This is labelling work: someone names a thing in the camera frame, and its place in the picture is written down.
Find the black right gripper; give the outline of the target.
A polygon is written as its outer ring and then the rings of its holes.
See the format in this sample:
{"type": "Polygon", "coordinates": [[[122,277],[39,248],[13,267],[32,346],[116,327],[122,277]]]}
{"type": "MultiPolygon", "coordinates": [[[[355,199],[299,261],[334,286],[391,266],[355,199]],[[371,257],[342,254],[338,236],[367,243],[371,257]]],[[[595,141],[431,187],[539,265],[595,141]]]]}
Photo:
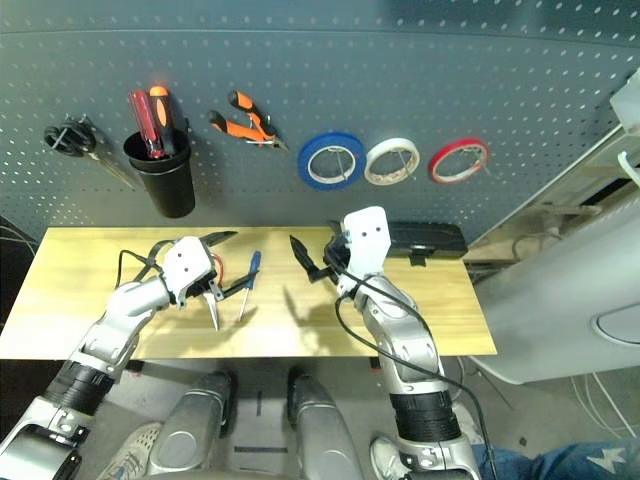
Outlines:
{"type": "Polygon", "coordinates": [[[308,254],[304,244],[294,237],[289,236],[290,245],[295,259],[306,272],[310,282],[317,282],[325,278],[337,281],[340,274],[347,269],[350,261],[350,250],[347,247],[347,239],[343,233],[342,224],[337,220],[329,220],[328,225],[335,234],[324,247],[323,260],[326,268],[320,269],[308,254]]]}

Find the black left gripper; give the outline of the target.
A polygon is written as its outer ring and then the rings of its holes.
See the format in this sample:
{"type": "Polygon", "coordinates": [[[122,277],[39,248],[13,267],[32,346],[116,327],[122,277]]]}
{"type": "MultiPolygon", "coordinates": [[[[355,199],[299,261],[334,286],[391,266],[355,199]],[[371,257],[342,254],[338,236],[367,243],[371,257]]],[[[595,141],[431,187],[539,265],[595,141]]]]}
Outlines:
{"type": "MultiPolygon", "coordinates": [[[[237,231],[218,231],[211,232],[201,237],[201,242],[207,247],[218,245],[233,236],[237,235],[237,231]]],[[[248,273],[240,279],[234,281],[228,287],[221,287],[221,280],[224,274],[224,264],[221,259],[214,259],[211,271],[191,284],[185,291],[185,295],[176,304],[180,307],[186,306],[188,298],[204,296],[211,294],[215,301],[222,301],[228,297],[235,295],[244,289],[252,289],[256,273],[248,273]]]]}

